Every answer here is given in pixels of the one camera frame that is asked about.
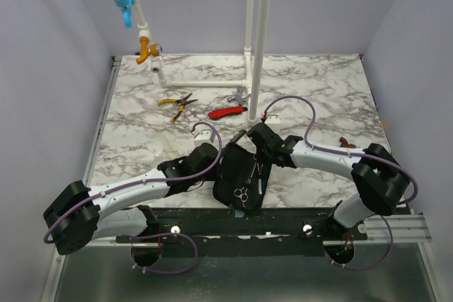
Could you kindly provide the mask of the silver thinning scissors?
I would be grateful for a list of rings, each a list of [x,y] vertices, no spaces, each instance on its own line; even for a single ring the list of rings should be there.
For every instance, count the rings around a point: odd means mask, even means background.
[[[263,194],[263,184],[262,184],[262,170],[261,170],[261,165],[259,163],[256,163],[256,178],[257,178],[257,193],[258,195]]]

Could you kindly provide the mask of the black fabric tool case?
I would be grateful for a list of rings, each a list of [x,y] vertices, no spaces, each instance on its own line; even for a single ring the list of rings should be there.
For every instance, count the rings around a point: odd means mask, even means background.
[[[227,207],[237,209],[251,216],[259,215],[272,169],[270,164],[259,163],[262,170],[262,195],[257,193],[255,173],[248,187],[248,201],[245,205],[242,205],[241,201],[234,196],[234,190],[241,188],[245,183],[254,163],[257,163],[255,154],[237,144],[227,144],[221,161],[221,173],[214,182],[212,189],[213,197]]]

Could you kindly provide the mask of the silver hair scissors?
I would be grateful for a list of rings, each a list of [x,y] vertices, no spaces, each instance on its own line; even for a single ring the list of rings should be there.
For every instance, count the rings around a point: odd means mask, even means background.
[[[255,174],[257,166],[258,166],[257,163],[253,164],[253,167],[252,167],[245,183],[242,185],[241,188],[234,190],[234,196],[241,201],[242,205],[245,205],[245,203],[248,201],[248,187],[252,182],[252,179]]]

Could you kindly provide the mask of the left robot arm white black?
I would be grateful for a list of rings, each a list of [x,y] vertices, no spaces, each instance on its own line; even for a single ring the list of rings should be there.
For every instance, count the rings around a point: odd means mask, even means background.
[[[43,213],[45,242],[60,255],[82,249],[100,231],[98,224],[134,204],[187,192],[197,182],[213,181],[220,158],[217,148],[203,143],[187,156],[165,161],[143,175],[110,185],[67,185]]]

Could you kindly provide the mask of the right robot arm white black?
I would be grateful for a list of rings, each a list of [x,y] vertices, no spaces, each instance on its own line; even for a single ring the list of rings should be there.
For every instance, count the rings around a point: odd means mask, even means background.
[[[357,193],[337,203],[321,223],[327,238],[344,238],[368,217],[391,216],[410,184],[409,175],[380,144],[371,143],[365,149],[331,149],[298,136],[281,139],[263,122],[252,127],[247,137],[256,146],[260,164],[321,170],[355,183]]]

